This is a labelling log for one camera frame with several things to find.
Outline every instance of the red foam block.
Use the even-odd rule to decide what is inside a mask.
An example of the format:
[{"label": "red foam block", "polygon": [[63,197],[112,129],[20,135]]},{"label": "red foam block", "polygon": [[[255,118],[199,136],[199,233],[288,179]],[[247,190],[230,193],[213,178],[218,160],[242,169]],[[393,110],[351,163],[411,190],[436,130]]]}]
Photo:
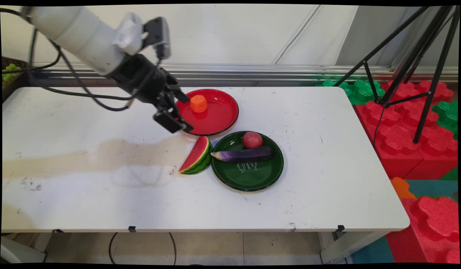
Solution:
[{"label": "red foam block", "polygon": [[[393,83],[393,80],[388,81],[388,83],[381,85],[381,88],[385,90],[386,92],[392,83]],[[398,86],[398,89],[396,90],[395,94],[391,98],[391,102],[398,101],[400,99],[404,99],[407,97],[412,97],[417,94],[420,94],[420,92],[417,89],[415,89],[415,84],[411,82],[408,82],[405,84],[402,82],[400,83],[400,85]]]},{"label": "red foam block", "polygon": [[417,148],[413,134],[400,124],[379,126],[375,151],[389,178],[403,178],[423,160]]},{"label": "red foam block", "polygon": [[400,200],[410,226],[386,235],[395,262],[460,263],[458,204],[447,197]]},{"label": "red foam block", "polygon": [[437,180],[458,166],[458,141],[440,126],[423,128],[418,152],[423,160],[403,179]]},{"label": "red foam block", "polygon": [[[400,114],[400,124],[406,129],[412,131],[413,134],[417,130],[424,106],[425,102],[421,99],[417,99],[415,102],[409,101],[395,105],[395,110]],[[430,110],[425,121],[425,126],[436,126],[438,117],[438,114]]]},{"label": "red foam block", "polygon": [[[430,90],[430,86],[431,81],[422,80],[415,86],[415,89],[418,90],[419,93],[423,93],[428,92]],[[452,90],[449,90],[447,88],[445,83],[439,81],[431,104],[437,105],[440,101],[451,102],[451,97],[453,96],[453,93],[454,92]]]},{"label": "red foam block", "polygon": [[[365,105],[356,105],[355,113],[362,123],[363,129],[367,133],[370,141],[373,142],[375,136],[375,128],[381,116],[382,105],[369,101]],[[383,117],[381,118],[380,126],[394,126],[398,124],[400,115],[393,107],[386,108]]]}]

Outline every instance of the basket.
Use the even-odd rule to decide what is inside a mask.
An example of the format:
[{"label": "basket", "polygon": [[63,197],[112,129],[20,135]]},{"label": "basket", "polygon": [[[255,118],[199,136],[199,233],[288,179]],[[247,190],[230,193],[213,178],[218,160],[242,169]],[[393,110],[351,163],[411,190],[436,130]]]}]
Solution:
[{"label": "basket", "polygon": [[[27,63],[25,61],[1,56],[1,70],[5,69],[6,66],[10,64],[15,64],[17,67],[20,67],[22,69],[27,68]],[[3,89],[3,102],[6,101],[6,99],[8,99],[8,97],[16,89],[19,89],[20,87],[26,87],[28,85],[28,82],[29,78],[26,72],[19,73],[19,75],[17,75],[16,78]]]}]

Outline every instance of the plate rim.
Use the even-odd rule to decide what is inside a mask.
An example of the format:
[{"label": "plate rim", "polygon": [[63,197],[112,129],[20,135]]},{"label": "plate rim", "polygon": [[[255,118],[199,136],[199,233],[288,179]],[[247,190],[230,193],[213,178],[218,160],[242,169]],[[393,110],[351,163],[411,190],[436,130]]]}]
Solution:
[{"label": "plate rim", "polygon": [[[212,149],[212,152],[214,152],[214,150],[215,150],[215,148],[217,147],[217,145],[218,145],[224,138],[226,138],[227,136],[230,136],[230,135],[232,135],[232,134],[234,134],[234,133],[248,133],[248,132],[253,132],[253,131],[237,131],[237,132],[233,132],[233,133],[227,134],[226,136],[224,136],[223,138],[221,138],[221,139],[215,144],[215,146],[214,146],[213,149]],[[231,187],[232,189],[236,189],[236,190],[238,190],[238,191],[248,191],[248,192],[251,192],[251,191],[260,191],[260,190],[262,190],[262,189],[266,189],[266,188],[272,186],[273,184],[275,184],[275,182],[277,182],[277,180],[278,180],[278,179],[280,178],[280,176],[282,175],[283,167],[285,166],[285,160],[284,160],[284,158],[283,158],[283,153],[282,153],[282,150],[280,149],[279,145],[278,145],[277,143],[275,143],[275,141],[273,141],[273,139],[271,139],[270,137],[268,137],[268,136],[265,136],[265,137],[268,138],[268,139],[270,139],[270,140],[277,146],[277,149],[279,150],[280,155],[282,156],[282,168],[280,169],[280,172],[279,172],[278,176],[275,178],[274,181],[272,181],[272,182],[270,182],[269,184],[267,184],[267,185],[265,185],[265,186],[263,186],[263,187],[261,187],[261,188],[258,188],[258,189],[243,189],[243,188],[238,188],[238,187],[235,187],[235,186],[231,186],[231,185],[228,184],[227,182],[224,182],[224,181],[217,175],[217,172],[215,172],[215,168],[214,168],[214,166],[213,166],[213,164],[214,164],[214,162],[215,162],[215,158],[212,158],[212,159],[210,160],[210,165],[212,166],[212,171],[213,171],[214,175],[217,177],[217,179],[219,179],[220,182],[222,182],[223,184],[225,184],[225,185]]]},{"label": "plate rim", "polygon": [[[198,90],[217,90],[217,89],[198,89]],[[232,98],[232,100],[234,100],[235,102],[235,105],[237,105],[237,116],[235,117],[235,120],[232,122],[232,124],[230,124],[229,126],[227,126],[225,129],[221,130],[221,131],[218,131],[217,133],[204,133],[204,134],[197,134],[197,133],[191,133],[191,132],[188,132],[188,131],[184,131],[185,133],[189,133],[190,135],[193,135],[193,136],[214,136],[214,135],[217,135],[219,133],[222,133],[222,132],[225,132],[226,130],[228,130],[230,127],[232,127],[232,125],[235,124],[235,122],[237,121],[237,119],[239,118],[239,114],[240,114],[240,108],[239,108],[239,104],[237,103],[237,101],[234,99],[234,97],[232,97],[232,95],[224,92],[223,90],[217,90],[219,92],[223,92],[225,94],[227,94],[230,98]]]}]

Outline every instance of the watermelon slice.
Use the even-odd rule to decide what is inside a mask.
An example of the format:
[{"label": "watermelon slice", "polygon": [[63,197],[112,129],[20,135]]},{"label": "watermelon slice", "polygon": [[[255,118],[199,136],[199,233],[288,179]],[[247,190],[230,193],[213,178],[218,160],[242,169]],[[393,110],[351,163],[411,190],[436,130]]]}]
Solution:
[{"label": "watermelon slice", "polygon": [[179,169],[179,173],[193,175],[204,171],[210,164],[211,152],[212,144],[208,137],[200,136],[192,148],[191,153],[189,153],[184,164]]}]

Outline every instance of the teal floor mat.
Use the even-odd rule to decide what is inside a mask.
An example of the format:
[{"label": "teal floor mat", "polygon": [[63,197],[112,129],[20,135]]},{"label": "teal floor mat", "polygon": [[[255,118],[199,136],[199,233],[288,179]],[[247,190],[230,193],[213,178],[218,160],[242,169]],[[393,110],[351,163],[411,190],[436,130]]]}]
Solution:
[{"label": "teal floor mat", "polygon": [[458,191],[457,180],[407,180],[415,196],[452,196]]},{"label": "teal floor mat", "polygon": [[386,237],[382,237],[370,245],[360,249],[359,251],[355,252],[352,257],[353,262],[357,264],[395,262]]}]

